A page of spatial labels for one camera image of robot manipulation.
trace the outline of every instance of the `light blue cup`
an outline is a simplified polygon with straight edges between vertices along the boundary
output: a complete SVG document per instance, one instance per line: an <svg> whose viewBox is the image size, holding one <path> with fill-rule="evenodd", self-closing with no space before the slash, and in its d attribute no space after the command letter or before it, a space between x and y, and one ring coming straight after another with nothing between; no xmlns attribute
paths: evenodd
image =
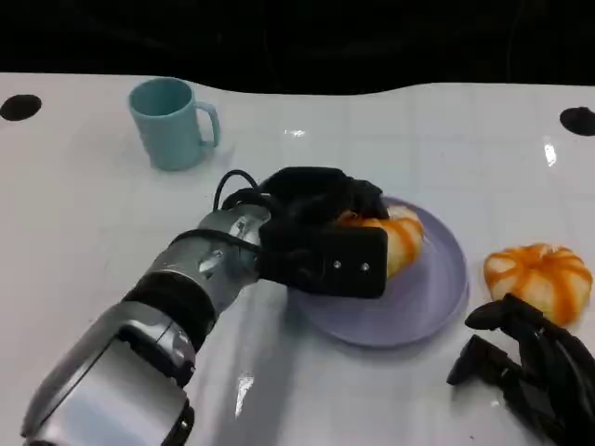
<svg viewBox="0 0 595 446"><path fill-rule="evenodd" d="M137 85L128 97L140 139L152 164L162 170L184 170L198 164L205 149L219 143L215 107L194 100L191 87L179 79L162 77ZM208 113L213 141L201 138L195 109Z"/></svg>

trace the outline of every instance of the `purple plate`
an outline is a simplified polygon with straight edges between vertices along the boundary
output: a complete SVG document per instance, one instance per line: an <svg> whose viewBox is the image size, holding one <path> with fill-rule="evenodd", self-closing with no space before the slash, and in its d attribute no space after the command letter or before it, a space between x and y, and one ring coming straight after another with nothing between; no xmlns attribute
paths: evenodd
<svg viewBox="0 0 595 446"><path fill-rule="evenodd" d="M469 299L465 256L453 233L428 211L405 205L424 225L421 257L387 282L375 300L309 295L289 290L289 298L322 331L350 344L389 348L433 335L451 321Z"/></svg>

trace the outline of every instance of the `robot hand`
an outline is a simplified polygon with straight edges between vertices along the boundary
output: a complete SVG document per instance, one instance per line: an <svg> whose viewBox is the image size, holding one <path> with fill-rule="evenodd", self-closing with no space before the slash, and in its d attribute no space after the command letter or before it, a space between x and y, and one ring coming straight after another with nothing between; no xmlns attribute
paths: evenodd
<svg viewBox="0 0 595 446"><path fill-rule="evenodd" d="M448 384L478 376L499 387L510 409L537 434L561 446L594 444L595 360L578 338L514 295L475 309L465 323L476 330L499 328L516 339L522 364L474 335Z"/></svg>
<svg viewBox="0 0 595 446"><path fill-rule="evenodd" d="M234 175L251 187L219 209ZM319 294L382 294L386 233L333 224L346 213L386 216L381 192L337 169L287 168L261 185L228 173L213 212L155 259L37 389L21 430L26 444L184 444L194 355L245 286L268 279Z"/></svg>

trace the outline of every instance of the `white table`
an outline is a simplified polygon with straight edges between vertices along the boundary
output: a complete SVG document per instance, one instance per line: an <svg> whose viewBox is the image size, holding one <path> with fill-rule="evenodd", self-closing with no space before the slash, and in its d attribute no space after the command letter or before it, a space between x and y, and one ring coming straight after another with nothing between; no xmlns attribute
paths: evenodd
<svg viewBox="0 0 595 446"><path fill-rule="evenodd" d="M488 298L484 257L510 244L566 243L595 268L593 139L558 121L567 107L595 106L594 88L419 85L337 98L196 85L218 107L221 146L165 174L150 168L126 109L141 79L0 74L0 101L44 102L30 120L0 122L3 445L20 444L29 398L61 355L208 212L235 167L263 179L316 160L426 206L465 250L468 313ZM259 283L223 315L189 386L191 445L536 444L498 391L446 385L471 335L463 317L428 343L369 351L318 334L285 305L282 286ZM595 348L592 309L573 332Z"/></svg>

